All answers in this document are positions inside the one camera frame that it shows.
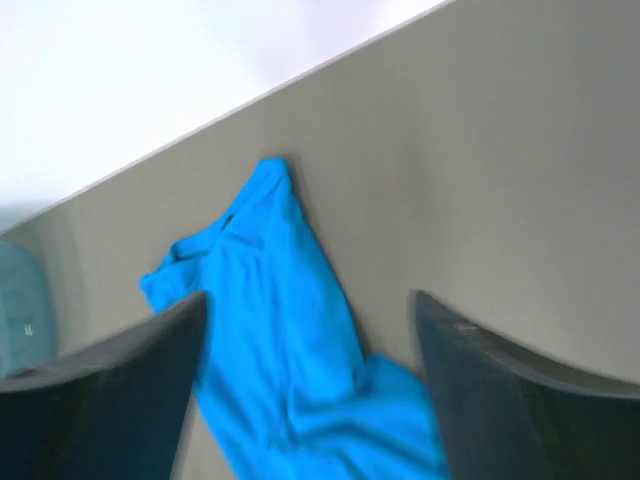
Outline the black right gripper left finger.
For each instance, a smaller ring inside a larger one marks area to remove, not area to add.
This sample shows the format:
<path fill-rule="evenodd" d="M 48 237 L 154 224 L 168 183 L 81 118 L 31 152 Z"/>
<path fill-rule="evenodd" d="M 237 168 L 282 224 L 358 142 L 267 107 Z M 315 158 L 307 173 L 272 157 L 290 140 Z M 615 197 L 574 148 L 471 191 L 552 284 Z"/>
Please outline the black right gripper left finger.
<path fill-rule="evenodd" d="M 196 293 L 2 380 L 2 478 L 170 478 L 206 327 Z"/>

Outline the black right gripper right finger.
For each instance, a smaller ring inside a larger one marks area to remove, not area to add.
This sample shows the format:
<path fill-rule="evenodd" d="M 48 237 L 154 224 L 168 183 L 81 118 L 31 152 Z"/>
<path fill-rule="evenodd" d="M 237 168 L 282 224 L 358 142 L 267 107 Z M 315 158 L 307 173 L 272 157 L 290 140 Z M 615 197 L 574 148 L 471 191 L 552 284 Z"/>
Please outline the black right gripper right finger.
<path fill-rule="evenodd" d="M 545 357 L 410 296 L 453 479 L 636 479 L 639 387 Z"/>

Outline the blue t shirt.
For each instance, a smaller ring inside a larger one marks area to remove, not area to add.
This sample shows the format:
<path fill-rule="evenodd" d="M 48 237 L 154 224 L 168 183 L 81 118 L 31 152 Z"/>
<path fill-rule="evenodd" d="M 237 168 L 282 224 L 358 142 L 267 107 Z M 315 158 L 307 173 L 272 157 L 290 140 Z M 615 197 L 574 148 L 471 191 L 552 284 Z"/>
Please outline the blue t shirt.
<path fill-rule="evenodd" d="M 174 243 L 140 287 L 155 312 L 201 291 L 194 391 L 240 479 L 445 479 L 426 386 L 360 345 L 346 296 L 281 158 Z"/>

